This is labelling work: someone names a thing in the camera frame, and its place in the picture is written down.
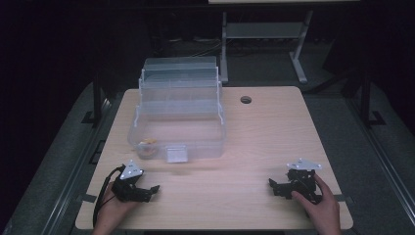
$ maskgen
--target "dark background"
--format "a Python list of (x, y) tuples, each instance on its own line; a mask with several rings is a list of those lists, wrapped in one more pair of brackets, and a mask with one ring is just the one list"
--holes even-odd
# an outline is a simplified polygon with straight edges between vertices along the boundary
[[(137, 85), (144, 60), (162, 57), (166, 40), (220, 37), (220, 27), (212, 26), (220, 25), (220, 11), (174, 10), (171, 14), (140, 10), (165, 1), (117, 2), (117, 6), (108, 1), (0, 3), (0, 229), (19, 203), (71, 106), (94, 77), (100, 78), (111, 97), (128, 88), (120, 84)], [(328, 43), (337, 37), (325, 69), (339, 74), (361, 66), (415, 133), (415, 9), (411, 6), (406, 1), (385, 0), (362, 1), (347, 8), (351, 11), (333, 11), (346, 9), (337, 6), (316, 10), (307, 41)], [(259, 21), (275, 16), (269, 10), (242, 12), (234, 11), (230, 16), (240, 19), (249, 15)]]

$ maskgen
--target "gray carpet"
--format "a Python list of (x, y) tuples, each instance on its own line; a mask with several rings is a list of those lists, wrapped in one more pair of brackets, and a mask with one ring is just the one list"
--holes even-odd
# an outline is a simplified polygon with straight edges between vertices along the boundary
[[(290, 63), (288, 52), (294, 42), (251, 46), (228, 58), (227, 86), (294, 85), (307, 90), (332, 77), (321, 69), (330, 45), (306, 44), (300, 56), (309, 82), (301, 85)], [(208, 45), (175, 44), (171, 55), (192, 55)], [(415, 234), (415, 228), (386, 178), (366, 130), (356, 117), (353, 104), (358, 97), (346, 100), (340, 95), (339, 82), (317, 95), (304, 95), (318, 134), (339, 181), (354, 220), (353, 230), (344, 234)], [(387, 125), (373, 126), (373, 132), (399, 175), (413, 193), (415, 182), (415, 139), (390, 107), (385, 95), (373, 86), (372, 110), (380, 112)], [(100, 126), (81, 123), (92, 111), (92, 87), (85, 88), (73, 105), (42, 166), (27, 188), (12, 217), (10, 234), (41, 234), (56, 204), (64, 205), (61, 217), (51, 218), (51, 234), (89, 234), (74, 227), (80, 201), (95, 166), (90, 164), (96, 146), (105, 140), (114, 120), (122, 92), (111, 100)], [(65, 185), (72, 191), (65, 197)], [(316, 234), (315, 231), (285, 231), (286, 234)], [(115, 234), (141, 234), (140, 231), (117, 231)]]

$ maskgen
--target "wooden table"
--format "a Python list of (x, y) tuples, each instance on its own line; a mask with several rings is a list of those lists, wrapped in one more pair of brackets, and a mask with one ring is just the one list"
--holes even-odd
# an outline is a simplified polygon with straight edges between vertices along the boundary
[[(241, 103), (250, 96), (250, 104)], [(227, 139), (223, 155), (186, 164), (140, 160), (127, 142), (138, 90), (125, 92), (87, 194), (98, 196), (105, 177), (133, 160), (145, 169), (138, 187), (160, 185), (120, 225), (123, 229), (287, 230), (313, 228), (294, 200), (275, 197), (268, 178), (288, 182), (286, 163), (304, 158), (323, 165), (318, 174), (342, 194), (308, 109), (296, 87), (224, 87)], [(341, 205), (342, 229), (353, 222)], [(94, 204), (83, 202), (79, 229), (92, 228)]]

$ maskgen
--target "human hand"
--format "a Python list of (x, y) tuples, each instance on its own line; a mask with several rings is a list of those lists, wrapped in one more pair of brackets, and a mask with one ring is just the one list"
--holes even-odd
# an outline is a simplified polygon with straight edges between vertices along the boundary
[(112, 188), (113, 182), (108, 184), (103, 201), (97, 202), (103, 205), (98, 212), (97, 223), (92, 231), (93, 235), (111, 234), (128, 213), (140, 204), (138, 202), (121, 202), (113, 193)]
[(340, 228), (340, 206), (329, 186), (317, 175), (314, 179), (321, 188), (323, 199), (317, 205), (310, 203), (302, 194), (293, 191), (291, 194), (307, 211), (312, 223), (320, 235), (342, 234)]

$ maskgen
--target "clear plastic storage box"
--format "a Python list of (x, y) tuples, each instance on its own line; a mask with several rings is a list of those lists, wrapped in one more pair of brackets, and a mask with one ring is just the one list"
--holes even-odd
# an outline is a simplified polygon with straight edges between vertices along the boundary
[(147, 59), (128, 141), (141, 159), (217, 158), (225, 140), (215, 57)]

